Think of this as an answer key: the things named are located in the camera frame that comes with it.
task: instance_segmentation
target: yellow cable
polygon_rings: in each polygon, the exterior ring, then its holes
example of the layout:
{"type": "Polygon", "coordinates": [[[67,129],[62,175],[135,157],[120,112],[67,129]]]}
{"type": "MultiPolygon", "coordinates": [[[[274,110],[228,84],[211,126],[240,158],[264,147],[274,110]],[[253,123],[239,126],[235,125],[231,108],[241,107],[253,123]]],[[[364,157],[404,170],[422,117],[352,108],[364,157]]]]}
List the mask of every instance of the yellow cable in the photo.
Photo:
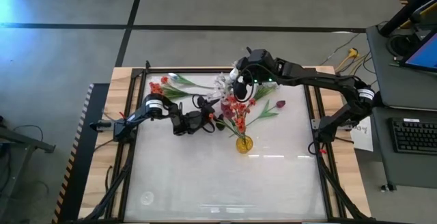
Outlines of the yellow cable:
{"type": "Polygon", "coordinates": [[[347,56],[345,59],[343,59],[343,61],[341,61],[341,63],[335,68],[335,72],[337,72],[338,70],[341,69],[341,67],[344,65],[344,63],[351,58],[351,56],[347,56]]]}
{"type": "Polygon", "coordinates": [[[349,58],[357,58],[360,55],[358,54],[358,51],[355,48],[351,48],[349,49],[349,54],[348,56],[343,59],[343,61],[341,61],[341,63],[338,65],[338,67],[335,68],[335,72],[338,72],[338,70],[341,69],[341,67],[344,65],[344,63],[349,59],[349,58]]]}
{"type": "Polygon", "coordinates": [[[352,70],[350,71],[349,75],[355,73],[355,71],[360,67],[361,63],[364,61],[364,57],[361,57],[360,60],[357,61],[357,63],[355,64],[355,66],[352,68],[352,70]]]}

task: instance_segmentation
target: laptop screen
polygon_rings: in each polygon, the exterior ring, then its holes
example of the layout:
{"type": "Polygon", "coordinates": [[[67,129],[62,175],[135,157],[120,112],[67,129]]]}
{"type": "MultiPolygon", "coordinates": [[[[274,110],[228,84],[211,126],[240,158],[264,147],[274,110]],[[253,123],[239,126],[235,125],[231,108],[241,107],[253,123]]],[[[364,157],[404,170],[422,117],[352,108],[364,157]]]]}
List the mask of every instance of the laptop screen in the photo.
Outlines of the laptop screen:
{"type": "Polygon", "coordinates": [[[414,66],[437,70],[437,33],[405,62],[414,66]]]}

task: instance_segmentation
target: black floor line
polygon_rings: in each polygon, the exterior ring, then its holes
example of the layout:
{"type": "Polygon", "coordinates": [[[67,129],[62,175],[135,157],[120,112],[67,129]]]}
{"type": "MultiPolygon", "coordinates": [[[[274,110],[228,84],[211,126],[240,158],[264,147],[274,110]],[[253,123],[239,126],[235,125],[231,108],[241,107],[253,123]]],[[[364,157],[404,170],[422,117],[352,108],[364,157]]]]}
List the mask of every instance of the black floor line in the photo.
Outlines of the black floor line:
{"type": "Polygon", "coordinates": [[[126,50],[128,49],[128,44],[129,44],[129,39],[130,39],[131,33],[132,33],[132,30],[130,30],[130,29],[126,29],[124,31],[122,44],[120,45],[120,48],[118,50],[117,60],[115,61],[114,67],[122,67],[123,66],[124,55],[126,54],[126,50]]]}
{"type": "Polygon", "coordinates": [[[132,9],[130,10],[128,25],[127,25],[128,28],[124,32],[122,45],[118,50],[117,60],[115,61],[114,67],[123,66],[124,55],[126,54],[126,49],[128,48],[130,33],[132,32],[131,28],[134,25],[135,17],[137,16],[139,2],[140,0],[134,0],[134,3],[132,4],[132,9]]]}
{"type": "Polygon", "coordinates": [[[125,29],[127,25],[70,23],[0,23],[6,29],[125,29]]]}
{"type": "Polygon", "coordinates": [[[135,30],[169,30],[169,31],[265,31],[265,32],[311,32],[365,33],[365,28],[351,27],[274,27],[274,26],[231,26],[231,25],[133,25],[135,30]]]}

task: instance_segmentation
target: wooden board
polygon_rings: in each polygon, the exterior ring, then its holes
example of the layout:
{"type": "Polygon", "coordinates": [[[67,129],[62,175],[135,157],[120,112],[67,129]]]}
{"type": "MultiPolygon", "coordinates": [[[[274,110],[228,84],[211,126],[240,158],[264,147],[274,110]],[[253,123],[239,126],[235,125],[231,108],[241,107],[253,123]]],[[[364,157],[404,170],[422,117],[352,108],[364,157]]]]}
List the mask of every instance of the wooden board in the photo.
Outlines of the wooden board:
{"type": "MultiPolygon", "coordinates": [[[[334,72],[334,68],[332,66],[318,66],[316,69],[320,72],[334,72]]],[[[132,68],[115,68],[113,71],[107,101],[104,107],[105,113],[107,113],[113,119],[118,119],[120,117],[119,112],[124,111],[131,71],[132,68]]],[[[138,85],[136,85],[134,97],[132,99],[131,110],[135,109],[138,88],[138,85]]],[[[321,89],[321,93],[326,115],[332,115],[335,111],[343,106],[341,96],[338,92],[321,89]]],[[[314,109],[315,113],[318,114],[317,106],[314,105],[314,109]]],[[[350,139],[350,134],[348,132],[338,132],[337,136],[343,139],[350,139]]],[[[110,140],[111,138],[112,132],[100,133],[97,137],[96,146],[110,140]]],[[[361,180],[360,170],[356,161],[354,145],[352,143],[336,140],[333,143],[333,149],[341,186],[348,194],[352,202],[354,202],[355,205],[361,210],[361,212],[367,216],[370,216],[370,210],[364,191],[363,181],[361,180]]],[[[110,144],[101,147],[94,153],[81,204],[81,210],[79,212],[79,218],[87,216],[104,196],[106,172],[109,166],[113,166],[116,151],[117,144],[111,142],[110,144]]],[[[118,193],[121,192],[121,188],[122,184],[118,189],[118,193]]],[[[334,203],[335,198],[333,197],[332,191],[330,191],[330,193],[331,199],[334,203]]],[[[119,194],[115,196],[113,216],[117,216],[118,206],[119,194]]]]}

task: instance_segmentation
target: laptop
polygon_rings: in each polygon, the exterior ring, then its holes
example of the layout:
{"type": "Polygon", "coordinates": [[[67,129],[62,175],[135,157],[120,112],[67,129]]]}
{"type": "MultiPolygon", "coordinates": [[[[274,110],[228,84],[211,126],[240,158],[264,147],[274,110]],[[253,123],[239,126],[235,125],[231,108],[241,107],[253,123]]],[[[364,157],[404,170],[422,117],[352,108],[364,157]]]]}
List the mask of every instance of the laptop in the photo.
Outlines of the laptop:
{"type": "Polygon", "coordinates": [[[419,47],[403,58],[399,65],[417,70],[437,72],[437,30],[430,32],[421,41],[419,47]]]}

